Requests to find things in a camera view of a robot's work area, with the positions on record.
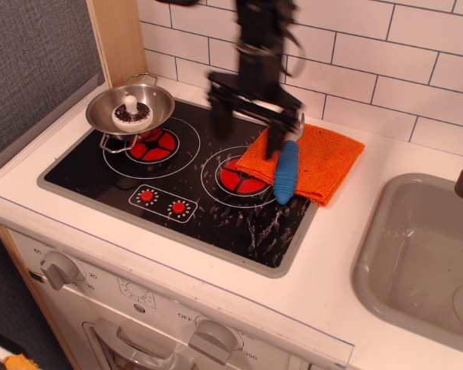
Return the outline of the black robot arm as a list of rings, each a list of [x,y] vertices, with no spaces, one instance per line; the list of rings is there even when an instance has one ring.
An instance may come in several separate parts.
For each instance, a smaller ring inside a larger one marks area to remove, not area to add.
[[[297,122],[301,102],[279,85],[284,40],[294,40],[288,27],[296,6],[292,1],[237,1],[241,32],[236,47],[238,73],[211,72],[211,128],[220,140],[232,131],[238,112],[269,125],[265,157],[279,150]]]

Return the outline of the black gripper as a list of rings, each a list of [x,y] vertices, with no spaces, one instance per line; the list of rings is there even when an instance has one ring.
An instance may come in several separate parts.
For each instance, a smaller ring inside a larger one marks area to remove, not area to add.
[[[265,158],[281,148],[287,133],[298,126],[301,102],[279,85],[282,53],[239,52],[238,73],[210,72],[211,128],[219,140],[232,131],[232,113],[239,112],[268,123]]]

